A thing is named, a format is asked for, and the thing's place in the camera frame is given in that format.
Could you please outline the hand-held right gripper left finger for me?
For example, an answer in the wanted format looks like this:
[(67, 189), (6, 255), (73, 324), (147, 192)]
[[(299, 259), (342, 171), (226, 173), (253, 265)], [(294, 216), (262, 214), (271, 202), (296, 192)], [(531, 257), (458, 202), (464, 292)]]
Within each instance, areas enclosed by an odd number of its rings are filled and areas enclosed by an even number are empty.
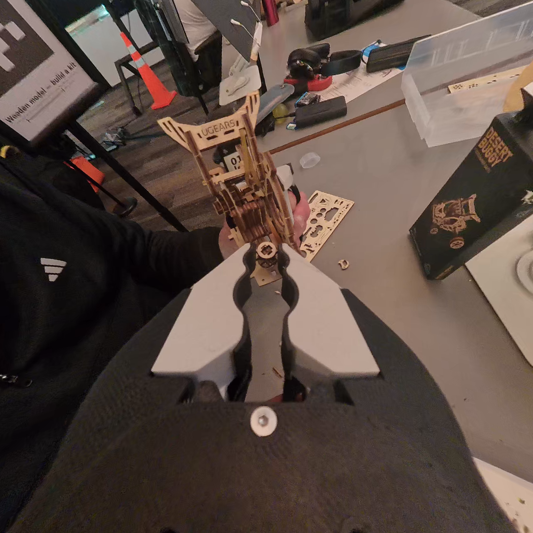
[(193, 285), (151, 372), (230, 385), (250, 363), (243, 307), (252, 294), (254, 246), (246, 244)]

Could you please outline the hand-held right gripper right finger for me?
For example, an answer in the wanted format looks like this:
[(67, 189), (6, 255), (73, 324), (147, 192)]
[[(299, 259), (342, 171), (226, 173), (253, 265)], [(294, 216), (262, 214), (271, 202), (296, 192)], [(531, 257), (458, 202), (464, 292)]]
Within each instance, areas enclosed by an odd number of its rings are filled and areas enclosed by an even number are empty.
[(278, 247), (285, 377), (323, 381), (376, 377), (380, 370), (340, 286), (286, 244)]

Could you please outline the brown wooden model assembly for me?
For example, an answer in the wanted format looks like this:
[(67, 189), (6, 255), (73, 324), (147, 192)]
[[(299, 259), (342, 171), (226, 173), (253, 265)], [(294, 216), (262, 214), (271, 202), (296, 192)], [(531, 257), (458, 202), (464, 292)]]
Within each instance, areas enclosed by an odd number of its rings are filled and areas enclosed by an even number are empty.
[[(260, 105), (258, 90), (249, 93), (245, 103), (232, 115), (203, 125), (177, 123), (171, 117), (158, 120), (173, 141), (188, 150), (213, 198), (219, 215), (231, 220), (231, 238), (239, 247), (256, 246), (256, 267), (251, 275), (261, 287), (281, 279), (277, 267), (277, 247), (285, 243), (299, 252), (294, 219), (269, 152), (257, 145), (255, 126)], [(236, 141), (245, 163), (247, 188), (233, 183), (214, 185), (214, 169), (209, 170), (203, 152), (225, 142)]]

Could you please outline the person's left forearm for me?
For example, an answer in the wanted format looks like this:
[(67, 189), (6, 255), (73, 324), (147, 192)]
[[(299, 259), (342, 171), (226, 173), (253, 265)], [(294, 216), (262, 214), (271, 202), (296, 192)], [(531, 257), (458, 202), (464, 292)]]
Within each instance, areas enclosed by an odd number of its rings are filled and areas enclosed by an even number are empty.
[(173, 294), (192, 287), (223, 262), (221, 229), (151, 231), (108, 215), (98, 233), (117, 271)]

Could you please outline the dark model kit box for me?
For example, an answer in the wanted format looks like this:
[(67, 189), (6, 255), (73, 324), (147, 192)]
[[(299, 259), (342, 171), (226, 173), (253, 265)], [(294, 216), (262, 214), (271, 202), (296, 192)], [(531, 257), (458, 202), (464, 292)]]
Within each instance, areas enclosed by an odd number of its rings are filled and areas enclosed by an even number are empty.
[(532, 214), (532, 112), (496, 116), (409, 230), (442, 280)]

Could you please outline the wooden sheet round cutouts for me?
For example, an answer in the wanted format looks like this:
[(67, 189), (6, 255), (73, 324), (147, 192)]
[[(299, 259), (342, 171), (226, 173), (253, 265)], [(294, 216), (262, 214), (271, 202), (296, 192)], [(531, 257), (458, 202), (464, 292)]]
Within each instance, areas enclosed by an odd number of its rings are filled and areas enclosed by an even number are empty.
[(319, 190), (310, 196), (310, 217), (300, 246), (306, 261), (313, 261), (354, 205), (352, 200)]

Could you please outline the black rectangular case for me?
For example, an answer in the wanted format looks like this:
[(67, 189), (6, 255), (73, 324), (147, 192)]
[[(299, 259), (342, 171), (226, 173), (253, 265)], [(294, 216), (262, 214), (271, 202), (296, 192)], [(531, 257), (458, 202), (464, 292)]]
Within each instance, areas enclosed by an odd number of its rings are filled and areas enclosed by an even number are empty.
[(295, 129), (301, 130), (328, 122), (329, 120), (341, 118), (346, 116), (347, 112), (347, 103), (344, 96), (308, 104), (295, 110)]

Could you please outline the grey pouch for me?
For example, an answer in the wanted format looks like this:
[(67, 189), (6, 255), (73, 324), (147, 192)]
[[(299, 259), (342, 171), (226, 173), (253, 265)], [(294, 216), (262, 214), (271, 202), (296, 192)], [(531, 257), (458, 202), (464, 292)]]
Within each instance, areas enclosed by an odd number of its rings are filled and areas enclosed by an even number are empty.
[(258, 125), (265, 119), (279, 104), (284, 103), (293, 95), (295, 87), (289, 83), (276, 84), (260, 96), (260, 105), (257, 113)]

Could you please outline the black headphones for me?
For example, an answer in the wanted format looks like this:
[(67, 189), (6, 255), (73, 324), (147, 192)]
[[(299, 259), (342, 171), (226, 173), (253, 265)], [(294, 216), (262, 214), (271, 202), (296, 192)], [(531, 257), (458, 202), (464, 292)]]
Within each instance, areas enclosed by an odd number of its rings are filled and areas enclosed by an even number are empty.
[(361, 50), (331, 52), (329, 43), (320, 43), (293, 50), (288, 56), (287, 69), (295, 79), (313, 79), (344, 74), (359, 68)]

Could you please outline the striped orange traffic cone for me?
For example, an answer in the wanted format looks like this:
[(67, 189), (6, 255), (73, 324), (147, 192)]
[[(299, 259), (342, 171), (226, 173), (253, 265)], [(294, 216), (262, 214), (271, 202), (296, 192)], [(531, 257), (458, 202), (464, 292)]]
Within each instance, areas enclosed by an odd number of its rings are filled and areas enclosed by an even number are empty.
[(120, 32), (120, 36), (126, 45), (131, 59), (133, 60), (137, 70), (145, 83), (150, 96), (153, 98), (153, 103), (151, 105), (152, 110), (162, 109), (169, 106), (174, 98), (177, 96), (177, 91), (169, 91), (162, 81), (156, 76), (156, 74), (148, 65), (139, 50), (133, 45), (130, 41), (130, 38), (126, 35), (124, 31)]

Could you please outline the black metal stand leg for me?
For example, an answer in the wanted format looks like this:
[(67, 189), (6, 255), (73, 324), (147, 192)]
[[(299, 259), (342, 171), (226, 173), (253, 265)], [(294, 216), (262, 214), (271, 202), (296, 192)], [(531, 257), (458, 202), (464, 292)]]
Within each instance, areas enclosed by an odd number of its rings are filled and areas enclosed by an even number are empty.
[(103, 146), (90, 135), (77, 121), (70, 120), (67, 130), (84, 144), (98, 158), (102, 159), (120, 178), (122, 178), (135, 192), (137, 192), (163, 219), (173, 228), (180, 232), (188, 232), (188, 229), (177, 217), (161, 204), (138, 180), (125, 169)]

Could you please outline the black zip pouch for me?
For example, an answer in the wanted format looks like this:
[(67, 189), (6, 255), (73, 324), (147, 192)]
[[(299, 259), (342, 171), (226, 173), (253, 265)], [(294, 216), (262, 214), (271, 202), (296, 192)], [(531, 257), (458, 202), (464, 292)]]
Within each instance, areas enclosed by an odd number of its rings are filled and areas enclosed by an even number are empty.
[(431, 37), (431, 34), (416, 37), (400, 43), (390, 45), (378, 45), (373, 48), (366, 60), (366, 71), (369, 74), (391, 70), (395, 68), (402, 69), (407, 65), (411, 51), (414, 45), (425, 38)]

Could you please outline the black bag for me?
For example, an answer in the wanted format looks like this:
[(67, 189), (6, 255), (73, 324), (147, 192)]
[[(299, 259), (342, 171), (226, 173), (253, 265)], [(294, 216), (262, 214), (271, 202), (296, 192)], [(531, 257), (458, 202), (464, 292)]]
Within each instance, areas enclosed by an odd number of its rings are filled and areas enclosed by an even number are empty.
[(316, 39), (325, 39), (348, 30), (403, 1), (308, 1), (306, 30)]

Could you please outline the wooden book stand white base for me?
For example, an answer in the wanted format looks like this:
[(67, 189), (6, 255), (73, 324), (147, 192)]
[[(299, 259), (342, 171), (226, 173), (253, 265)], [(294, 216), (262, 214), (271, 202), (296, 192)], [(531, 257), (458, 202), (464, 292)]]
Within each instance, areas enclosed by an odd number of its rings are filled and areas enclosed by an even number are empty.
[(475, 150), (494, 164), (481, 201), (490, 229), (466, 266), (532, 364), (532, 83), (520, 92), (522, 109), (498, 115)]

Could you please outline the pale perforated wooden sheet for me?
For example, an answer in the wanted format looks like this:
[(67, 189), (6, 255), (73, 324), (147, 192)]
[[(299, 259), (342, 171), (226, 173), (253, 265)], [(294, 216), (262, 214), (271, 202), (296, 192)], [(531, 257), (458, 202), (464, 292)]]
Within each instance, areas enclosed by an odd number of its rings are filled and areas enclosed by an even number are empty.
[(462, 90), (473, 90), (487, 85), (491, 86), (497, 83), (513, 81), (518, 78), (525, 69), (526, 66), (521, 66), (501, 72), (496, 72), (488, 76), (458, 82), (455, 84), (448, 85), (448, 91), (450, 94), (453, 94)]

